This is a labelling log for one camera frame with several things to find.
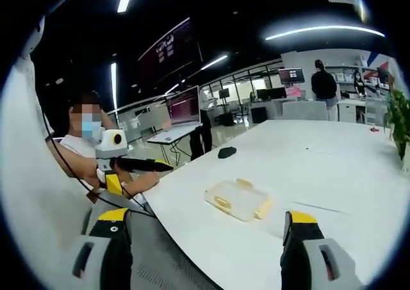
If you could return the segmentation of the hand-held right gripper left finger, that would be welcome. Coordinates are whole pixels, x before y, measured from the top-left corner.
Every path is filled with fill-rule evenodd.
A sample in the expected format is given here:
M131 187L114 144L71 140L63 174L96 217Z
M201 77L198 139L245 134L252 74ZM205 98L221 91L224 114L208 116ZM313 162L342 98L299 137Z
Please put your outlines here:
M64 289L130 289L131 235L128 208L102 213L63 258Z

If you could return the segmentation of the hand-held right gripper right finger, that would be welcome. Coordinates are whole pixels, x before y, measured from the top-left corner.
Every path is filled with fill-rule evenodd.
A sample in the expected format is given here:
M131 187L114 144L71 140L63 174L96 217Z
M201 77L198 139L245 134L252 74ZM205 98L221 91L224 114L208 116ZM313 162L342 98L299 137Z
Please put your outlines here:
M280 266L282 289L364 288L353 258L307 213L286 211Z

